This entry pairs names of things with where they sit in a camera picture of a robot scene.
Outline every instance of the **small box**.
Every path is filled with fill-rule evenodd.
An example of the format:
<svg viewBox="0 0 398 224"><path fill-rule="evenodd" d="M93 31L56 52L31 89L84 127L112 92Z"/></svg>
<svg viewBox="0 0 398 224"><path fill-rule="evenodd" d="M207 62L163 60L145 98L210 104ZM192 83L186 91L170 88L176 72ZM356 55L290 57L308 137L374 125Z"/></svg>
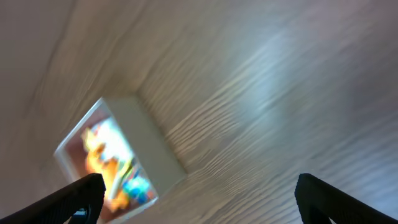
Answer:
<svg viewBox="0 0 398 224"><path fill-rule="evenodd" d="M114 211L111 211L111 206L107 204L108 201L105 198L99 222L121 223L150 207L158 198L162 198L176 183L185 178L186 173L136 97L101 98L84 115L55 151L54 156L70 182L90 173L86 161L89 152L84 147L85 142L83 142L82 134L102 121L115 123L115 127L121 133L120 136L125 140L120 142L125 142L128 145L132 155L134 155L134 162L137 163L137 167L140 167L140 176L147 180L150 185L150 192L153 194L147 202L142 204L138 204L131 198L126 207Z"/></svg>

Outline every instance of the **black object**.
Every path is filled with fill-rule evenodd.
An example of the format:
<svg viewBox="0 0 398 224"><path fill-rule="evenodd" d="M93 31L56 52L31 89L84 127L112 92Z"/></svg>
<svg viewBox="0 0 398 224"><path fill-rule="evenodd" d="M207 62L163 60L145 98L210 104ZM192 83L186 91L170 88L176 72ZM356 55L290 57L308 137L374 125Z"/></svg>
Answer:
<svg viewBox="0 0 398 224"><path fill-rule="evenodd" d="M61 190L0 220L0 224L96 223L104 203L105 184L101 174L89 174Z"/></svg>
<svg viewBox="0 0 398 224"><path fill-rule="evenodd" d="M311 174L300 174L294 192L304 224L398 224Z"/></svg>

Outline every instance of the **colorful picture on box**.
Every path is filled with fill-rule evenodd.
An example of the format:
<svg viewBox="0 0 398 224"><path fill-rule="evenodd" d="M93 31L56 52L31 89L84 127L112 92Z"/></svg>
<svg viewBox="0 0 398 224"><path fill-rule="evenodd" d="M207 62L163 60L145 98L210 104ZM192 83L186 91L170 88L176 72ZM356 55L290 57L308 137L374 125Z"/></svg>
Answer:
<svg viewBox="0 0 398 224"><path fill-rule="evenodd" d="M155 197L149 181L129 144L112 118L86 129L82 134L88 172L103 176L104 204L115 212L130 203L144 204Z"/></svg>

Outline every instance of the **wood grain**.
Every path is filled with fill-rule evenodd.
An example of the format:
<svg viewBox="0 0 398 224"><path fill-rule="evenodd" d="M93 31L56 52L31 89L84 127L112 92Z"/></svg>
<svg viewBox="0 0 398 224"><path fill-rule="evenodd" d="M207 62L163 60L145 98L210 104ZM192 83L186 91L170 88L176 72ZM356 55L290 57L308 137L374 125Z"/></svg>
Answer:
<svg viewBox="0 0 398 224"><path fill-rule="evenodd" d="M52 153L99 97L137 94L189 176L130 223L301 223L301 172L398 218L397 6L76 0L32 97L4 91L1 215L67 184Z"/></svg>

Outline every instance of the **wooden surface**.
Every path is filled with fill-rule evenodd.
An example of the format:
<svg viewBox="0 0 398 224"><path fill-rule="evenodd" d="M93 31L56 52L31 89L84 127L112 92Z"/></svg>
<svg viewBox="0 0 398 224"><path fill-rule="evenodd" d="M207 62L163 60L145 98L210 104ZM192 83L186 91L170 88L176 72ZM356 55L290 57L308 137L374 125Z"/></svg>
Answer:
<svg viewBox="0 0 398 224"><path fill-rule="evenodd" d="M100 96L136 93L189 177L130 223L300 223L301 172L398 218L397 7L76 0L46 72L1 74L0 215L67 184L52 154Z"/></svg>

